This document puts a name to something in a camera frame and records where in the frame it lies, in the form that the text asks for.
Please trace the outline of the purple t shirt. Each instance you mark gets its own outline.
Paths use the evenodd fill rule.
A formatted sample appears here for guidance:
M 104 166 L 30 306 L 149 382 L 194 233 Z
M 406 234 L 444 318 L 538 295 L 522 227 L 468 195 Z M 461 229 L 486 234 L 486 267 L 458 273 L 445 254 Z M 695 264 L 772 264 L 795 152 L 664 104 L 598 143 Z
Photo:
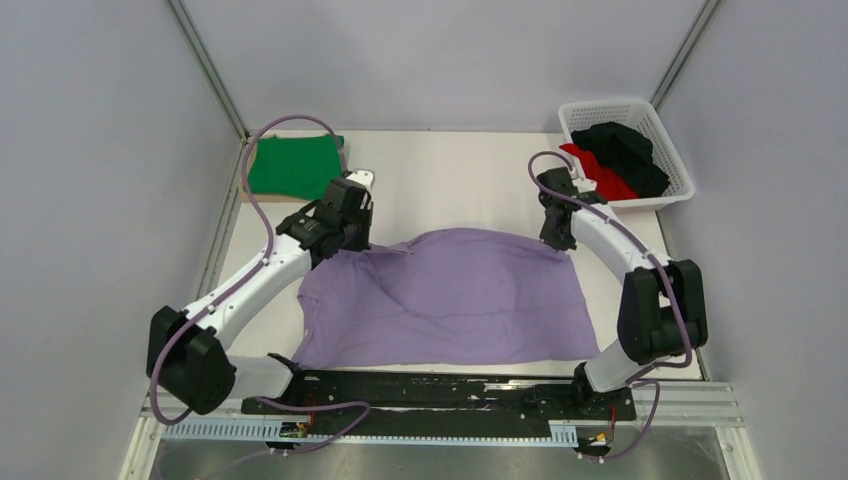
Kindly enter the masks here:
M 599 353 L 571 258 L 515 234 L 452 228 L 342 251 L 303 279 L 297 363 L 313 369 L 509 365 Z

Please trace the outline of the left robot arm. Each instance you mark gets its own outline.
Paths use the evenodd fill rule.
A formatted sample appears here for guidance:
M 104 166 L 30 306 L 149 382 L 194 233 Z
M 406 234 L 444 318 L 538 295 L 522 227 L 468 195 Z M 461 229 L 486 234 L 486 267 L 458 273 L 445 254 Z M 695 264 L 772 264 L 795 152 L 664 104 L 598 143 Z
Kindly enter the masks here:
M 154 314 L 146 366 L 153 406 L 159 388 L 199 415 L 230 399 L 267 397 L 283 413 L 304 405 L 307 389 L 291 361 L 227 350 L 290 284 L 341 250 L 368 248 L 374 179 L 369 170 L 333 179 L 321 199 L 272 228 L 268 244 L 236 274 L 182 309 L 164 306 Z

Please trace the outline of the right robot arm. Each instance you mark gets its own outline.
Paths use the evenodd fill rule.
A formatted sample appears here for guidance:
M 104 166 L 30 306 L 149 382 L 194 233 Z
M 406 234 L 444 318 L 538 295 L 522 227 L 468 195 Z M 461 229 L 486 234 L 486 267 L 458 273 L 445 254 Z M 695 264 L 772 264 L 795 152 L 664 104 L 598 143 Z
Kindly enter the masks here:
M 568 168 L 533 178 L 545 210 L 540 239 L 556 250 L 584 245 L 622 287 L 617 338 L 575 370 L 571 403 L 596 417 L 611 393 L 630 387 L 649 371 L 689 366 L 709 338 L 703 278 L 692 260 L 673 260 L 650 249 L 595 191 L 581 191 Z

